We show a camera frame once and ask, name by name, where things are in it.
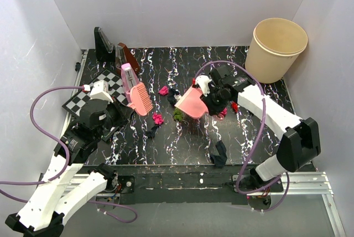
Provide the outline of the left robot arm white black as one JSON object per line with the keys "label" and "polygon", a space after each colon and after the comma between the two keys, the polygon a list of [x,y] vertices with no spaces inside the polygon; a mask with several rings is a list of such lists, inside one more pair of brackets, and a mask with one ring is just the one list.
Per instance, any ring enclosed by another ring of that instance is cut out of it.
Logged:
{"label": "left robot arm white black", "polygon": [[80,110],[54,149],[47,171],[25,206],[7,216],[5,224],[23,236],[60,236],[67,221],[97,193],[117,192],[118,173],[101,163],[65,194],[75,174],[97,150],[106,131],[127,123],[125,106],[118,100],[91,99]]}

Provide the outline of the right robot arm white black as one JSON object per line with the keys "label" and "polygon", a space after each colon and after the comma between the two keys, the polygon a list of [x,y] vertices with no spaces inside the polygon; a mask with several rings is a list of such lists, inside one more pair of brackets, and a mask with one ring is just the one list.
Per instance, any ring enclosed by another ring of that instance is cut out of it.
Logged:
{"label": "right robot arm white black", "polygon": [[257,116],[261,125],[269,127],[280,141],[276,154],[252,168],[245,178],[238,179],[238,187],[263,191],[283,173],[296,172],[321,153],[317,122],[278,105],[249,75],[233,75],[227,65],[222,65],[208,75],[198,72],[195,85],[201,89],[200,99],[210,115],[220,114],[233,101]]}

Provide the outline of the pink hand brush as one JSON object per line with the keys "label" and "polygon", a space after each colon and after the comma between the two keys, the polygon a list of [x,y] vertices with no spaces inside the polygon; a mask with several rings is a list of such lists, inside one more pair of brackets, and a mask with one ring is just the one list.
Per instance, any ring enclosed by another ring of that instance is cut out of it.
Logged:
{"label": "pink hand brush", "polygon": [[146,86],[142,82],[130,89],[129,97],[128,107],[132,108],[139,116],[146,116],[153,109]]}

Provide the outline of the pink plastic dustpan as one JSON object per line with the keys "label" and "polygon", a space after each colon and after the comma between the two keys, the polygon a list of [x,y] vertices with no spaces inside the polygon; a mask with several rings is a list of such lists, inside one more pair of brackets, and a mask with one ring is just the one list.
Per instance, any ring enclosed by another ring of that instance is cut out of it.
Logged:
{"label": "pink plastic dustpan", "polygon": [[206,105],[200,99],[201,96],[203,96],[203,94],[200,88],[191,86],[185,91],[182,99],[175,104],[175,107],[191,118],[199,119],[203,117],[204,114],[209,114]]}

